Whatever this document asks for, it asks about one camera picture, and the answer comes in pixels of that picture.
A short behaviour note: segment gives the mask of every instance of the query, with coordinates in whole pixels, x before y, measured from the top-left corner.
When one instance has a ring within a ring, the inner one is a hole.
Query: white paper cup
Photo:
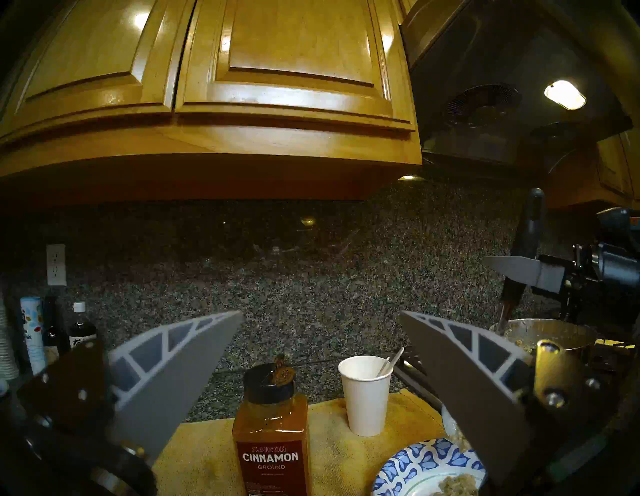
[[[376,377],[384,363],[385,359],[379,356],[362,355],[347,358],[338,365],[349,429],[358,436],[376,436],[385,428],[393,368]]]

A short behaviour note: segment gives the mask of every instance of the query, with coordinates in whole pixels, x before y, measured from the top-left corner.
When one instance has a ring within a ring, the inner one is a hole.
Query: electrical outlet
[[[50,286],[67,285],[64,244],[47,245],[47,284]]]

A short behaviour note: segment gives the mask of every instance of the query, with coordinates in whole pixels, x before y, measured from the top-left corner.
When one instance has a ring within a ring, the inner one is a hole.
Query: granite backsplash
[[[407,338],[400,310],[488,327],[502,280],[485,255],[507,254],[524,189],[404,182],[366,202],[180,201],[16,212],[5,219],[0,274],[18,327],[19,298],[73,301],[111,349],[136,334],[229,309],[245,324],[188,420],[233,416],[241,372],[286,352],[311,401],[342,392],[337,362],[388,354]],[[305,226],[301,219],[313,217]],[[541,251],[569,256],[594,219],[547,218]],[[46,282],[45,246],[66,245],[67,286]],[[516,316],[554,305],[528,291]],[[394,381],[393,388],[399,387]]]

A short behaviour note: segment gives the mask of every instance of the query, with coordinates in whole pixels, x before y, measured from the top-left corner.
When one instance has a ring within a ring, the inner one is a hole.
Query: spice jar lid
[[[244,373],[244,394],[247,400],[256,404],[273,404],[285,401],[296,393],[295,372],[286,383],[273,383],[275,364],[257,365]]]

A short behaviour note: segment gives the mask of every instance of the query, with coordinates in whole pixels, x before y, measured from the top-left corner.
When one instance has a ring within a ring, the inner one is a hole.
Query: paper plate
[[[476,452],[460,453],[448,439],[431,439],[401,449],[382,466],[372,496],[429,496],[447,476],[468,473],[480,487],[486,474]]]

